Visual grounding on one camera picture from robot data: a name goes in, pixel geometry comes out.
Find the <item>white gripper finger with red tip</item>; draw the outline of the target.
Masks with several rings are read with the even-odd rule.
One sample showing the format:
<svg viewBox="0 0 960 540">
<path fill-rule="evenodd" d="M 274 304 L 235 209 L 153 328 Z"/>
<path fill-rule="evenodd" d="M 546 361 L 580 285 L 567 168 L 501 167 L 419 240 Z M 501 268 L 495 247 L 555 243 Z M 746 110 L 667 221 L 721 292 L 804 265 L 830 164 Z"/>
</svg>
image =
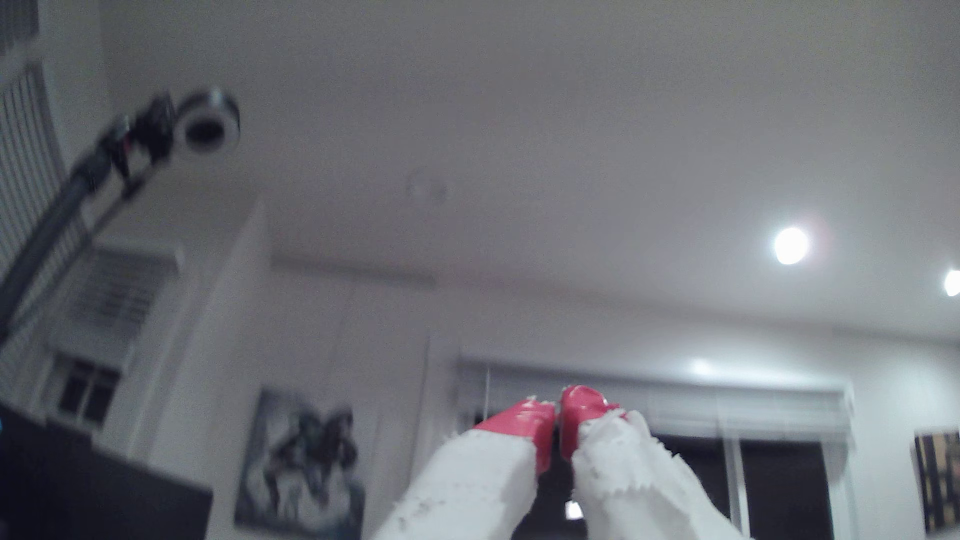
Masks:
<svg viewBox="0 0 960 540">
<path fill-rule="evenodd" d="M 585 385 L 562 390 L 559 448 L 588 539 L 744 539 L 639 411 Z"/>
<path fill-rule="evenodd" d="M 374 539 L 510 539 L 551 460 L 556 404 L 523 399 L 443 442 Z"/>
</svg>

